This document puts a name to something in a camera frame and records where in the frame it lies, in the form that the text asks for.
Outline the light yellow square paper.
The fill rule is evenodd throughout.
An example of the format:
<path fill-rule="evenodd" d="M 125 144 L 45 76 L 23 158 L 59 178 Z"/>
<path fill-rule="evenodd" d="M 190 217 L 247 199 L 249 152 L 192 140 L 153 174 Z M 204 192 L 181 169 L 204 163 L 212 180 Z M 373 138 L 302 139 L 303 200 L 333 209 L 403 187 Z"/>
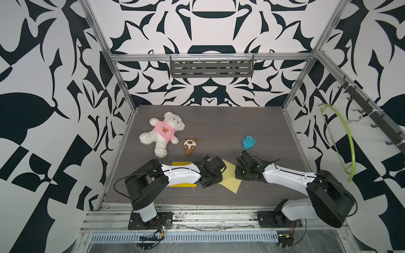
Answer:
<path fill-rule="evenodd" d="M 222 173 L 223 180 L 219 184 L 237 194 L 242 181 L 235 177 L 236 166 L 226 160 L 223 160 L 223 162 L 226 165 L 226 170 Z"/>

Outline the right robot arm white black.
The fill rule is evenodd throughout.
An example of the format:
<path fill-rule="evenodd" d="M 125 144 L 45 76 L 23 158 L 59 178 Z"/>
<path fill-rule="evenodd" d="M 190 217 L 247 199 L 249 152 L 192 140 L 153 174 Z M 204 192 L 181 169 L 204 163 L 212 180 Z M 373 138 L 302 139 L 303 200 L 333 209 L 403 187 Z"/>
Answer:
<path fill-rule="evenodd" d="M 248 151 L 243 151 L 236 160 L 236 179 L 278 184 L 305 195 L 299 200 L 283 199 L 272 211 L 259 211 L 257 218 L 261 227 L 282 228 L 298 221 L 317 219 L 340 228 L 357 211 L 355 198 L 328 171 L 292 170 L 275 161 L 257 161 Z"/>

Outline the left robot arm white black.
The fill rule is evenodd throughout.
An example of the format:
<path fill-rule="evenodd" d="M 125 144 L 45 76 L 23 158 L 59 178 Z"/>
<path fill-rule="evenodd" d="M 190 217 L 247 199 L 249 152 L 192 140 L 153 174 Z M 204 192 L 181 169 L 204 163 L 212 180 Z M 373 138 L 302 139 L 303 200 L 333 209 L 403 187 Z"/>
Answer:
<path fill-rule="evenodd" d="M 183 166 L 169 166 L 152 159 L 128 176 L 118 179 L 113 189 L 128 198 L 133 211 L 130 214 L 129 230 L 152 230 L 162 232 L 172 225 L 173 213 L 158 212 L 154 201 L 170 186 L 183 183 L 197 184 L 207 188 L 223 181 L 227 169 L 219 157 L 204 156 Z"/>

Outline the dark yellow square paper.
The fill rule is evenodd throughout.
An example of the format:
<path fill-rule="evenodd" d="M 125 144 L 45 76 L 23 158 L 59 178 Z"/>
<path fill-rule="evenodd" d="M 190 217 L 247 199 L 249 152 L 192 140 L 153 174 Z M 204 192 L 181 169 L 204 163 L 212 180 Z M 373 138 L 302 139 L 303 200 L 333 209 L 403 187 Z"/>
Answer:
<path fill-rule="evenodd" d="M 168 186 L 175 188 L 196 188 L 198 175 L 196 172 L 190 171 L 191 164 L 191 162 L 173 162 L 172 166 L 175 168 L 179 167 L 180 169 L 172 169 Z"/>

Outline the turquoise yarn ball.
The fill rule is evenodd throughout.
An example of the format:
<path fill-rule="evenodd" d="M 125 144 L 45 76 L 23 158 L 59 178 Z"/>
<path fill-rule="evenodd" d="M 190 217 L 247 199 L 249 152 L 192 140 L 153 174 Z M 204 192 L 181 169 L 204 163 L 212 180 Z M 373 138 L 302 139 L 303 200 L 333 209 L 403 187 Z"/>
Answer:
<path fill-rule="evenodd" d="M 242 147 L 245 150 L 249 150 L 254 148 L 256 143 L 256 140 L 252 137 L 252 136 L 246 136 L 243 140 L 242 140 Z"/>

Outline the small brown white plush toy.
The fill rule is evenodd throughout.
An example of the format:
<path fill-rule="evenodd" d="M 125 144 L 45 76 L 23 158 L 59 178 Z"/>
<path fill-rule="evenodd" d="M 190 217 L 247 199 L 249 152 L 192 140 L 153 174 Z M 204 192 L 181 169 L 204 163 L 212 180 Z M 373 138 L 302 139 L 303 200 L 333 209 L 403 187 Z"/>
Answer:
<path fill-rule="evenodd" d="M 186 139 L 183 147 L 185 149 L 186 155 L 191 156 L 193 151 L 197 148 L 198 139 Z"/>

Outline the white teddy bear pink shirt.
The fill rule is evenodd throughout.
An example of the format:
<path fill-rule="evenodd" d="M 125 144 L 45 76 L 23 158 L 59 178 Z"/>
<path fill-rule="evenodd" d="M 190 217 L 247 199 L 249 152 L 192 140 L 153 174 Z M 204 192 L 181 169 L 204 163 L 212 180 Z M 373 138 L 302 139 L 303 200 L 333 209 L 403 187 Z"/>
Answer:
<path fill-rule="evenodd" d="M 172 112 L 166 112 L 162 121 L 157 118 L 151 118 L 149 123 L 153 129 L 149 132 L 142 133 L 139 136 L 139 140 L 145 145 L 155 143 L 155 156 L 164 158 L 168 155 L 168 143 L 174 145 L 179 143 L 176 133 L 183 131 L 185 124 L 180 116 Z"/>

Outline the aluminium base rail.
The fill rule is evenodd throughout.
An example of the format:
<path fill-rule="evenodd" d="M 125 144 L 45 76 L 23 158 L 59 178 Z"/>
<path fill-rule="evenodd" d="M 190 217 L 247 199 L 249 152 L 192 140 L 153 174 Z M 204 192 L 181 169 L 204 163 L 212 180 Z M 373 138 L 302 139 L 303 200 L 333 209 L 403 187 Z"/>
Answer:
<path fill-rule="evenodd" d="M 259 229 L 258 211 L 271 211 L 273 206 L 182 206 L 158 204 L 159 213 L 173 213 L 171 230 L 225 231 Z M 105 203 L 99 210 L 89 211 L 80 232 L 128 231 L 133 209 L 127 203 Z"/>

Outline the grey slotted wall shelf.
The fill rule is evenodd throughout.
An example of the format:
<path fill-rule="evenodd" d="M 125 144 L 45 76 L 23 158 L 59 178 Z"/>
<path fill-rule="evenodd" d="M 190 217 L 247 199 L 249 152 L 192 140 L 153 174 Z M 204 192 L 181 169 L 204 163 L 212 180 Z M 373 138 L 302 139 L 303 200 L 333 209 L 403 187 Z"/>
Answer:
<path fill-rule="evenodd" d="M 246 78 L 254 72 L 251 54 L 172 55 L 169 61 L 173 78 Z"/>

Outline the black wall hook rail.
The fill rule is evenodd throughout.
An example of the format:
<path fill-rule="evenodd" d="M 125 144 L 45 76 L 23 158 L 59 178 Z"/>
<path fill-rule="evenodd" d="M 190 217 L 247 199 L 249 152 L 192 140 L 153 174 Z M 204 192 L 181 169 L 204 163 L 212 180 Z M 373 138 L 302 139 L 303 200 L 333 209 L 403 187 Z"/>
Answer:
<path fill-rule="evenodd" d="M 361 108 L 361 114 L 366 114 L 372 121 L 372 128 L 379 128 L 389 139 L 386 145 L 395 145 L 402 153 L 405 152 L 405 132 L 397 125 L 388 114 L 381 109 L 363 90 L 355 83 L 350 83 L 346 76 L 343 77 L 344 89 L 348 94 L 348 100 L 354 100 Z"/>

